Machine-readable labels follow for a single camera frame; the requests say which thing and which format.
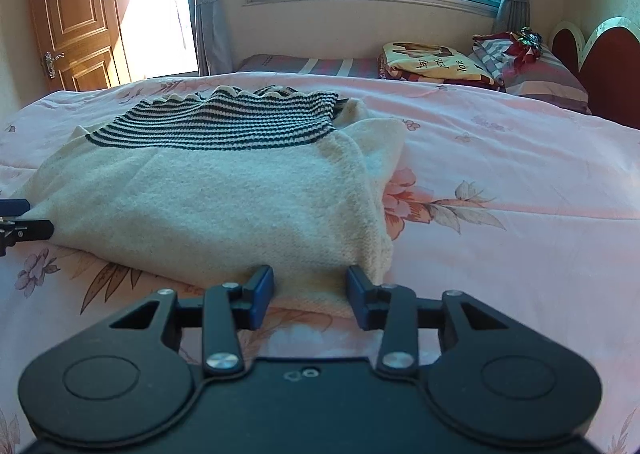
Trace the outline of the cream sweater with striped top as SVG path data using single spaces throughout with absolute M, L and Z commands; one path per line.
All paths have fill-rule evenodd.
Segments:
M 268 265 L 278 307 L 342 316 L 349 267 L 390 270 L 383 194 L 406 136 L 333 91 L 221 85 L 77 130 L 20 193 L 57 245 L 201 288 Z

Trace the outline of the pink floral bed sheet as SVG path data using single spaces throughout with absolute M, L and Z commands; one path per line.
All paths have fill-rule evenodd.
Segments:
M 243 72 L 152 79 L 44 96 L 1 123 L 1 194 L 21 187 L 77 130 L 148 98 L 285 86 L 356 98 L 407 136 L 383 194 L 390 270 L 382 281 L 435 296 L 460 289 L 582 354 L 602 379 L 590 440 L 639 445 L 639 133 L 538 100 L 457 85 Z M 20 369 L 37 353 L 163 285 L 204 288 L 52 243 L 1 262 L 2 448 L 29 437 Z M 278 307 L 243 336 L 249 356 L 369 354 L 376 340 L 342 316 Z

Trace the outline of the brown wooden door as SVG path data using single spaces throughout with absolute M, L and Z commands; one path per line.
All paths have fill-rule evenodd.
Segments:
M 48 89 L 88 92 L 131 81 L 116 0 L 29 0 Z

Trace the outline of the striped pillow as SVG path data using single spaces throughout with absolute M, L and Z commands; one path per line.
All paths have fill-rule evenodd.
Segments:
M 576 76 L 542 44 L 536 62 L 516 69 L 513 58 L 506 55 L 509 41 L 473 42 L 473 57 L 480 62 L 502 86 L 501 91 L 515 96 L 548 102 L 566 110 L 590 115 L 589 96 Z

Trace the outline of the grey left curtain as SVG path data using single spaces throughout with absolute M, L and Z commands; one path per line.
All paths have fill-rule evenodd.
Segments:
M 188 0 L 198 72 L 201 76 L 233 70 L 230 36 L 220 0 Z

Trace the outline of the yellow red folded blanket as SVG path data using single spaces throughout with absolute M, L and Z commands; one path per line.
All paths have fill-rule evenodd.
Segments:
M 378 58 L 380 77 L 388 80 L 456 84 L 499 91 L 499 81 L 476 60 L 454 48 L 414 42 L 383 46 Z

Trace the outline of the red shiny item on pillow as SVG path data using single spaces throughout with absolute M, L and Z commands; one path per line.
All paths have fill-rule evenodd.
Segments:
M 513 66 L 518 69 L 524 64 L 531 64 L 540 58 L 542 53 L 542 36 L 530 27 L 523 27 L 516 31 L 503 31 L 473 36 L 473 42 L 480 44 L 486 41 L 509 41 L 506 55 L 513 58 Z

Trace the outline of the red white headboard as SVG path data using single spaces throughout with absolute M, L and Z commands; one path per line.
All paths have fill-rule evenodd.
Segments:
M 555 26 L 550 43 L 552 53 L 587 91 L 591 114 L 638 128 L 638 24 L 627 17 L 612 17 L 584 36 L 576 24 L 564 20 Z

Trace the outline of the striped mattress cover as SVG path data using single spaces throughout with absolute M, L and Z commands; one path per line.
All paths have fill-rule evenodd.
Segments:
M 258 54 L 245 59 L 238 71 L 320 74 L 320 76 L 351 76 L 352 78 L 366 79 L 381 78 L 381 71 L 375 58 L 322 59 Z

